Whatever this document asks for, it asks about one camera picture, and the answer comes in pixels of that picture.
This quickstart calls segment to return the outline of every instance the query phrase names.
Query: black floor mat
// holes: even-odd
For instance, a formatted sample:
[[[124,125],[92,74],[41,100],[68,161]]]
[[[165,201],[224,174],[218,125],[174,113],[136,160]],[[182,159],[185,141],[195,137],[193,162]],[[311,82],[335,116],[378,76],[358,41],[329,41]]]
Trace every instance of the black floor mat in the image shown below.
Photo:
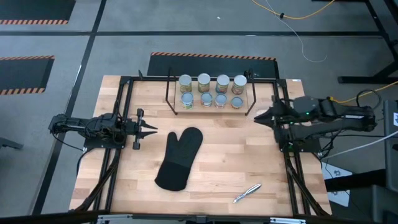
[[[67,24],[75,0],[1,0],[0,24]]]
[[[0,95],[43,93],[54,56],[0,58]]]
[[[201,73],[207,73],[211,77],[221,74],[234,77],[252,68],[254,78],[279,78],[277,62],[272,57],[166,52],[151,54],[147,75],[167,76],[169,68],[175,76],[188,74],[193,77]]]

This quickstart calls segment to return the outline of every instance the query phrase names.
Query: tin can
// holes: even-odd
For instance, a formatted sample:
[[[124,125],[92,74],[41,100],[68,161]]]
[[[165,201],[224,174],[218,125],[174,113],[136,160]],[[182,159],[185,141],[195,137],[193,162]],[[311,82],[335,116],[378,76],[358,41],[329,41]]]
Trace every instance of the tin can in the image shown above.
[[[224,108],[225,104],[226,104],[226,95],[225,94],[218,94],[216,96],[216,103],[215,103],[216,107],[217,108]]]
[[[200,93],[208,92],[210,90],[210,76],[202,73],[198,76],[198,91]]]
[[[205,106],[209,107],[211,106],[211,103],[213,102],[213,97],[210,93],[202,93],[200,97],[200,103]]]
[[[182,75],[178,78],[178,82],[180,83],[180,91],[182,93],[191,92],[192,91],[192,78],[189,75]]]
[[[234,97],[231,100],[231,105],[234,109],[239,109],[243,105],[243,100],[240,97]]]
[[[184,105],[185,109],[193,108],[193,95],[190,92],[185,92],[181,96],[182,104]]]
[[[217,77],[216,92],[226,93],[229,84],[229,77],[227,75],[219,75]]]
[[[246,85],[247,82],[248,82],[248,80],[246,79],[245,76],[236,75],[234,78],[234,85],[232,86],[231,91],[236,95],[242,94],[243,90],[244,90],[244,86]]]

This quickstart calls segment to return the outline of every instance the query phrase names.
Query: wooden table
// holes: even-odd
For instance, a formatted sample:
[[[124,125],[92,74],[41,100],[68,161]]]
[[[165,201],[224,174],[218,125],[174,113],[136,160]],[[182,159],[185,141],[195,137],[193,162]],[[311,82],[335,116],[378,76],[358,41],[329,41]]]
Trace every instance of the wooden table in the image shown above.
[[[104,76],[94,116],[112,111],[120,76]],[[300,80],[287,80],[289,97],[303,95]],[[247,85],[249,103],[251,85]],[[207,215],[291,216],[289,188],[283,154],[279,151],[271,128],[256,124],[253,117],[271,105],[271,84],[257,83],[257,103],[248,116],[241,114],[178,114],[165,102],[166,82],[134,82],[129,117],[135,119],[137,108],[145,111],[144,119],[157,127],[158,133],[141,141],[141,149],[132,149],[129,137],[122,150],[114,189],[113,213],[162,213]],[[175,84],[169,88],[174,103]],[[203,144],[195,158],[187,188],[170,192],[158,187],[154,179],[163,161],[167,135],[175,131],[180,137],[187,127],[203,133]],[[82,160],[70,208],[79,206],[93,190],[100,176],[104,149],[88,153]],[[319,161],[301,153],[306,185],[324,210],[330,204]],[[233,204],[233,199],[255,184],[262,187],[254,194]],[[107,186],[100,208],[104,208]],[[303,212],[300,191],[296,186],[299,210]]]

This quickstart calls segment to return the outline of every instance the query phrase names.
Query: floor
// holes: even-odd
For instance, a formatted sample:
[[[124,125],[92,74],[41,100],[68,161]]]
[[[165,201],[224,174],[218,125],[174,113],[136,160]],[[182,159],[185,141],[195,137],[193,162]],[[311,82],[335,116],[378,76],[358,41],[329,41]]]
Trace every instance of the floor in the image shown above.
[[[269,0],[276,11],[306,15],[325,2]],[[392,39],[398,29],[383,1],[371,1]],[[0,96],[0,136],[24,144],[20,151],[0,150],[0,217],[31,212],[54,144],[47,129],[52,116],[63,113],[89,41],[87,35],[1,35],[2,31],[91,31],[100,0],[77,0],[70,23],[52,25],[0,25],[0,57],[54,55],[55,63],[45,93]],[[377,27],[363,3],[336,2],[306,20],[286,21],[296,31],[375,31]],[[271,13],[250,0],[107,0],[98,31],[289,31]],[[236,35],[125,35],[97,36],[78,92],[73,116],[92,117],[103,75],[146,73],[151,52],[195,52],[275,57],[281,78],[299,78],[306,95],[347,99],[379,85],[340,85],[337,76],[370,76],[392,62],[391,53],[379,37],[302,37],[305,60],[297,37]],[[384,100],[396,100],[397,88],[381,92]],[[363,99],[373,104],[376,97]],[[381,118],[381,109],[376,111]],[[369,134],[383,134],[382,123]],[[338,138],[334,153],[374,138]],[[83,139],[67,134],[65,142],[82,147]],[[44,213],[68,210],[81,152],[64,146],[45,201]],[[384,167],[384,146],[336,156],[329,161],[352,172]]]

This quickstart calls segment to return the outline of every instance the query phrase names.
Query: silver pen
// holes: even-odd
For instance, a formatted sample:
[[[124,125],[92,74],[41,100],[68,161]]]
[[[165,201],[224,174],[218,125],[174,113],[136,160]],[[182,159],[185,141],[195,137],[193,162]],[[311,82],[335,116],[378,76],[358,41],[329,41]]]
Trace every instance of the silver pen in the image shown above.
[[[245,193],[239,195],[236,197],[236,199],[234,199],[233,203],[236,203],[238,201],[240,201],[242,198],[246,197],[247,195],[255,192],[256,190],[258,190],[261,187],[261,184],[256,184],[253,187],[251,187],[249,190],[247,190]]]

